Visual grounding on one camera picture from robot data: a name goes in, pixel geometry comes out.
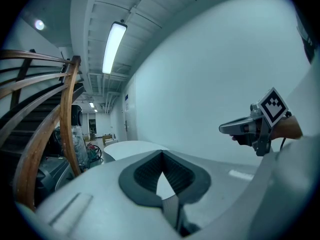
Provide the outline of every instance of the ceiling pipe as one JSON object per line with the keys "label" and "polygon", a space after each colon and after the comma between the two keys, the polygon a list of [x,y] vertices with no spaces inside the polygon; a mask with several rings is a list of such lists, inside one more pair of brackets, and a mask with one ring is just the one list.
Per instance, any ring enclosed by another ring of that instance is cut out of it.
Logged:
{"label": "ceiling pipe", "polygon": [[115,70],[115,72],[118,72],[119,70],[122,70],[122,69],[125,69],[125,68],[127,68],[127,66],[121,66],[121,67],[117,68],[117,69]]}
{"label": "ceiling pipe", "polygon": [[110,113],[111,113],[111,110],[112,110],[112,107],[113,107],[113,105],[114,105],[114,102],[115,102],[116,98],[117,98],[117,96],[115,96],[115,97],[113,98],[112,103],[111,103],[111,106],[110,106],[110,111],[108,110],[108,111],[106,112],[107,114],[110,114]]}
{"label": "ceiling pipe", "polygon": [[103,78],[102,78],[102,97],[105,96],[105,83],[106,83],[106,75],[103,74]]}
{"label": "ceiling pipe", "polygon": [[109,87],[110,87],[110,76],[109,76],[109,81],[108,81],[108,89],[107,89],[107,92],[109,92]]}
{"label": "ceiling pipe", "polygon": [[116,89],[116,92],[119,90],[120,85],[121,85],[121,82],[119,83],[118,88]]}
{"label": "ceiling pipe", "polygon": [[137,3],[134,4],[134,5],[131,7],[131,9],[129,10],[128,15],[125,17],[125,20],[124,20],[125,24],[127,24],[127,23],[131,20],[131,18],[133,17],[133,15],[135,15],[135,13],[137,12],[137,7],[138,7],[138,5],[139,5],[141,2],[142,2],[142,0],[138,0]]}
{"label": "ceiling pipe", "polygon": [[91,83],[90,73],[88,73],[88,79],[89,79],[89,84],[90,84],[91,91],[94,92],[94,90],[92,89],[92,83]]}
{"label": "ceiling pipe", "polygon": [[114,62],[113,63],[114,66],[119,66],[119,67],[122,67],[122,68],[129,68],[131,69],[131,65],[127,65],[127,64],[124,64],[124,63],[120,63],[120,62]]}
{"label": "ceiling pipe", "polygon": [[108,98],[109,98],[109,92],[106,93],[105,108],[104,108],[104,113],[105,114],[107,113]]}
{"label": "ceiling pipe", "polygon": [[[84,91],[82,94],[89,95],[89,96],[95,96],[97,98],[102,98],[102,95],[95,95],[94,93],[89,93],[89,92],[86,92],[86,91]],[[121,93],[118,92],[118,91],[109,91],[109,94],[113,94],[113,95],[119,96]]]}
{"label": "ceiling pipe", "polygon": [[[97,73],[89,73],[89,75],[91,75],[91,76],[101,76],[101,77],[103,76],[102,74],[97,74]],[[116,74],[115,75],[115,73],[106,75],[105,77],[110,79],[110,80],[120,81],[120,82],[126,82],[129,79],[129,76],[127,76],[125,74]]]}
{"label": "ceiling pipe", "polygon": [[108,112],[109,112],[109,107],[110,107],[110,103],[111,103],[112,97],[113,97],[113,95],[111,94],[111,96],[110,96],[110,101],[109,101],[109,103],[108,103],[108,108],[106,109],[106,113],[107,113],[107,114],[108,114]]}
{"label": "ceiling pipe", "polygon": [[102,75],[97,75],[96,76],[96,80],[97,80],[97,83],[98,83],[99,95],[102,95],[102,86],[101,86]]}

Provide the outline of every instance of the door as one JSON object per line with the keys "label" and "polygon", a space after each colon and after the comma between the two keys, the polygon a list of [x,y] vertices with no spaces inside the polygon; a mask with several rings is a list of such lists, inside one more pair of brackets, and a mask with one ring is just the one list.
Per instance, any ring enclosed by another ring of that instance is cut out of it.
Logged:
{"label": "door", "polygon": [[127,141],[137,141],[135,76],[124,90],[124,127]]}

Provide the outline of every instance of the fluorescent light fixture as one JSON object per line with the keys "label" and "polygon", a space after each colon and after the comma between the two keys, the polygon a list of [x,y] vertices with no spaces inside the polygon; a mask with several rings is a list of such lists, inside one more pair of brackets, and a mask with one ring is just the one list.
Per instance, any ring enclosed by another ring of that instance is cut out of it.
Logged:
{"label": "fluorescent light fixture", "polygon": [[246,181],[252,181],[252,179],[254,178],[253,174],[243,173],[243,172],[236,171],[236,170],[230,170],[229,175],[236,177],[236,178],[239,178],[239,179],[246,180]]}
{"label": "fluorescent light fixture", "polygon": [[37,30],[43,30],[45,27],[45,24],[43,23],[42,20],[38,19],[35,21],[34,26]]}
{"label": "fluorescent light fixture", "polygon": [[124,37],[124,34],[127,30],[127,25],[114,22],[111,26],[108,40],[106,41],[103,64],[102,64],[102,73],[110,74],[112,65],[117,54],[120,42]]}

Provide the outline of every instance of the ceiling beam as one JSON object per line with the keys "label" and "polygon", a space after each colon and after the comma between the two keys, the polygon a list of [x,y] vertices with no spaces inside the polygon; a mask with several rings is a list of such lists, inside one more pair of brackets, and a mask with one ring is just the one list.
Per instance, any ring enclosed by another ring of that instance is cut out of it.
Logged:
{"label": "ceiling beam", "polygon": [[99,92],[99,95],[102,95],[102,86],[101,86],[101,80],[102,80],[102,75],[97,75],[96,76],[96,80],[98,82],[98,92]]}
{"label": "ceiling beam", "polygon": [[110,76],[109,76],[109,80],[108,80],[108,90],[107,90],[107,92],[109,91],[109,88],[110,88]]}
{"label": "ceiling beam", "polygon": [[95,0],[94,4],[95,5],[99,5],[99,6],[105,6],[105,7],[113,6],[113,7],[121,8],[121,9],[126,10],[126,11],[130,11],[130,9],[128,9],[128,8],[124,8],[124,7],[120,6],[120,5],[117,5],[117,4],[114,4],[114,3],[110,3],[110,2],[106,2],[104,0]]}
{"label": "ceiling beam", "polygon": [[108,98],[109,98],[109,92],[106,93],[106,98],[105,98],[105,106],[104,106],[105,114],[107,113]]}
{"label": "ceiling beam", "polygon": [[[108,93],[113,94],[113,95],[120,95],[121,93],[118,91],[108,91]],[[96,93],[89,93],[89,92],[83,92],[84,95],[89,95],[97,98],[102,98],[102,95],[97,95]]]}
{"label": "ceiling beam", "polygon": [[105,83],[106,83],[106,74],[103,74],[103,78],[102,78],[102,97],[105,96]]}
{"label": "ceiling beam", "polygon": [[[102,77],[103,74],[89,73],[89,81],[91,83],[90,76],[101,76]],[[119,74],[119,73],[111,73],[111,74],[106,74],[105,79],[114,80],[114,81],[118,81],[118,82],[126,82],[129,79],[129,75]]]}
{"label": "ceiling beam", "polygon": [[88,79],[89,79],[89,85],[90,85],[90,89],[91,89],[91,92],[93,93],[93,89],[92,89],[92,83],[91,83],[91,78],[90,78],[90,73],[88,74]]}
{"label": "ceiling beam", "polygon": [[135,15],[135,13],[137,12],[137,7],[138,5],[141,3],[142,0],[138,0],[134,6],[131,7],[131,9],[129,10],[128,15],[126,16],[126,18],[124,19],[124,24],[128,24],[128,22],[131,20],[131,18],[133,17],[133,15]]}
{"label": "ceiling beam", "polygon": [[106,109],[106,113],[108,114],[108,112],[109,112],[109,107],[110,107],[110,103],[111,103],[111,99],[112,99],[112,95],[110,95],[110,101],[109,101],[109,103],[108,103],[108,108]]}

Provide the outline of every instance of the machine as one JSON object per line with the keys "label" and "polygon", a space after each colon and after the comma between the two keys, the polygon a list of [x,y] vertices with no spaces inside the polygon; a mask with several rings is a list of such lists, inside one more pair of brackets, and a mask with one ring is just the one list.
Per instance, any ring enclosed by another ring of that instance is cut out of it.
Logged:
{"label": "machine", "polygon": [[[71,106],[72,140],[81,170],[90,167],[85,143],[83,141],[82,109]],[[52,133],[39,164],[35,182],[34,205],[37,207],[46,197],[75,178],[68,160],[62,150],[60,127]]]}
{"label": "machine", "polygon": [[271,133],[283,116],[290,117],[291,112],[277,90],[272,88],[258,103],[250,105],[250,116],[224,123],[219,131],[233,136],[240,145],[253,147],[256,155],[263,157],[271,150]]}

